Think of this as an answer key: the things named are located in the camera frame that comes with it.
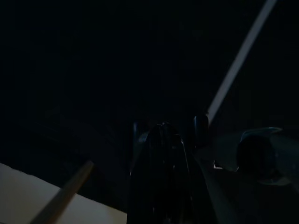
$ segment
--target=wooden stick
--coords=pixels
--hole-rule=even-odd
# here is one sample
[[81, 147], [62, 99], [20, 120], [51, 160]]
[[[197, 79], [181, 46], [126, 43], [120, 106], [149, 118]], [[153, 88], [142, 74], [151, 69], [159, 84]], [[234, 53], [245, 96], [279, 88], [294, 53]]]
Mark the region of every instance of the wooden stick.
[[61, 216], [73, 196], [81, 188], [93, 169], [93, 162], [88, 161], [68, 182], [60, 189], [54, 198], [31, 221], [30, 224], [54, 224]]

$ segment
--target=white cable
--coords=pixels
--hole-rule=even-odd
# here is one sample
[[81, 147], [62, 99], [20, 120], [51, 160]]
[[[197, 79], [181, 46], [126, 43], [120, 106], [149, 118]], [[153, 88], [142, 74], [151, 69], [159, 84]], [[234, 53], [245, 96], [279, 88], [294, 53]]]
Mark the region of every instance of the white cable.
[[225, 76], [214, 100], [212, 101], [210, 108], [208, 110], [209, 124], [212, 123], [221, 103], [223, 102], [230, 86], [232, 85], [236, 75], [238, 74], [240, 68], [242, 67], [247, 54], [249, 53], [257, 35], [259, 34], [263, 24], [268, 18], [271, 10], [275, 6], [277, 0], [267, 0], [261, 9], [259, 15], [257, 16], [255, 22], [253, 23], [250, 31], [248, 32], [234, 62], [230, 66], [227, 75]]

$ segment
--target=black plastic part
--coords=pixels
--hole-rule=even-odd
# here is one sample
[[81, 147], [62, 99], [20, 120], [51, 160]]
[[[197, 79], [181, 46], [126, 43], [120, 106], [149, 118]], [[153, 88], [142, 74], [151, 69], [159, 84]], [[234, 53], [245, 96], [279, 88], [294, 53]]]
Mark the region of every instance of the black plastic part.
[[249, 136], [238, 146], [237, 163], [239, 171], [251, 175], [257, 180], [269, 180], [278, 177], [275, 168], [275, 150], [269, 138]]
[[198, 163], [178, 131], [166, 123], [150, 131], [132, 171], [127, 224], [165, 220], [217, 223]]

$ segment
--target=white surface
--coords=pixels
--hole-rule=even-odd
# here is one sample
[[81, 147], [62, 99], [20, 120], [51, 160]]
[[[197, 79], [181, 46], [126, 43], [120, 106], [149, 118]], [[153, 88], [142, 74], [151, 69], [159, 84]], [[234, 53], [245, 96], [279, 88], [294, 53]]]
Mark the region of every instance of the white surface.
[[251, 29], [249, 30], [234, 62], [230, 66], [228, 73], [226, 74], [218, 92], [216, 93], [216, 96], [214, 100], [212, 101], [210, 108], [208, 110], [208, 118], [209, 118], [209, 124], [212, 123], [220, 105], [222, 104], [226, 94], [228, 93], [228, 90], [230, 86], [232, 85], [235, 77], [237, 76], [240, 68], [242, 67], [247, 54], [249, 53], [257, 35], [259, 34], [260, 30], [263, 27], [263, 24], [265, 23], [266, 19], [268, 18], [271, 10], [275, 6], [275, 3], [277, 0], [267, 0], [261, 9], [259, 15], [257, 16], [255, 22], [253, 23]]
[[[0, 163], [0, 223], [27, 224], [59, 187]], [[57, 224], [125, 224], [127, 214], [75, 195]]]

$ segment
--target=dark background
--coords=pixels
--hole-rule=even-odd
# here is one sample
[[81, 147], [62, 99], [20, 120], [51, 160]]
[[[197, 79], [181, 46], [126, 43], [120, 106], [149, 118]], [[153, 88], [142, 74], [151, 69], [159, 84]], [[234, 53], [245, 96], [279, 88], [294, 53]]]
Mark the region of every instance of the dark background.
[[[203, 113], [264, 1], [4, 1], [0, 162], [62, 186], [92, 159], [80, 194], [127, 211], [135, 120]], [[279, 1], [212, 126], [297, 131], [298, 12]], [[243, 223], [294, 221], [291, 186], [218, 180]]]

